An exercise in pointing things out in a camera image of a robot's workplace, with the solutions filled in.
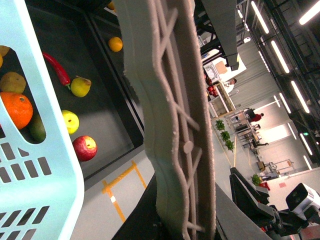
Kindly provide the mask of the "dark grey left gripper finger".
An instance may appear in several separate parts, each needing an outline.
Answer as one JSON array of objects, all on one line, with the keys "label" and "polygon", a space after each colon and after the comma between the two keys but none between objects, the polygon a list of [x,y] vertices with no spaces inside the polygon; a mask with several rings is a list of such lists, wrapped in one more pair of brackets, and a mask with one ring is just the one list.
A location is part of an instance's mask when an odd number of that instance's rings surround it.
[{"label": "dark grey left gripper finger", "polygon": [[229,175],[232,201],[256,225],[275,223],[273,208],[268,206],[269,193],[266,188],[256,186],[237,170],[230,168]]}]

